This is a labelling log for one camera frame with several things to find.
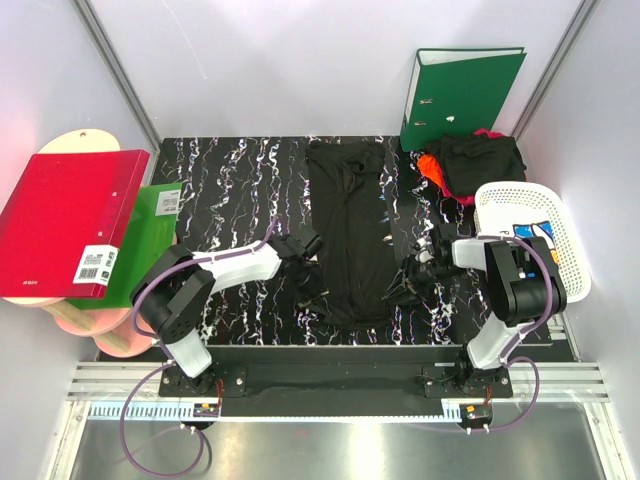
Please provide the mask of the black t shirt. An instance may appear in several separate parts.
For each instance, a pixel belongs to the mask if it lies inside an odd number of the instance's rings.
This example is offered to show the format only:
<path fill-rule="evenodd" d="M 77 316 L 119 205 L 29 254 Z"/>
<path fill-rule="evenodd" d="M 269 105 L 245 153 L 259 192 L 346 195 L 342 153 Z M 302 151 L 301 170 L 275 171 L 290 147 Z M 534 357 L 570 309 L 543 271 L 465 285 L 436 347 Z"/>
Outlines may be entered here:
<path fill-rule="evenodd" d="M 380 185 L 385 149 L 370 141 L 314 141 L 305 158 L 312 228 L 324 240 L 318 262 L 328 289 L 325 322 L 353 330 L 384 325 L 392 313 L 383 296 L 397 272 Z"/>

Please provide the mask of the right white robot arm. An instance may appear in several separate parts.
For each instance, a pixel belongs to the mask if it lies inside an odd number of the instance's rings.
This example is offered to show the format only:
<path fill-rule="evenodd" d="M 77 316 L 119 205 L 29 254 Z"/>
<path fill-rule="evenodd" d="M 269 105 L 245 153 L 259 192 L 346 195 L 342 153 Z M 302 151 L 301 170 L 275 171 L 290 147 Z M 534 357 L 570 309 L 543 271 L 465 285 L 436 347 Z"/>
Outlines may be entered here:
<path fill-rule="evenodd" d="M 506 378 L 508 357 L 526 336 L 564 311 L 568 295 L 547 241 L 504 236 L 464 238 L 442 224 L 416 242 L 385 291 L 392 305 L 426 299 L 428 288 L 466 270 L 485 274 L 490 315 L 441 378 L 425 382 L 465 397 L 481 397 Z"/>

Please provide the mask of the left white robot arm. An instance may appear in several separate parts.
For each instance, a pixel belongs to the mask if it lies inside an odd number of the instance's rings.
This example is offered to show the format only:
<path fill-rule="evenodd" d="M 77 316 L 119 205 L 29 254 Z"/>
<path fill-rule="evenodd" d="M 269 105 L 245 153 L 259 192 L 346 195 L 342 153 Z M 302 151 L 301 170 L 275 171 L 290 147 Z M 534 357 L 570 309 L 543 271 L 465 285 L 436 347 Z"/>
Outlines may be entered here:
<path fill-rule="evenodd" d="M 324 245 L 311 230 L 301 237 L 267 235 L 249 245 L 222 252 L 193 252 L 181 244 L 169 247 L 130 294 L 131 320 L 151 328 L 167 355 L 190 381 L 201 383 L 213 359 L 197 333 L 209 296 L 248 282 L 281 277 L 293 287 L 302 309 L 325 315 L 328 294 L 317 261 Z"/>

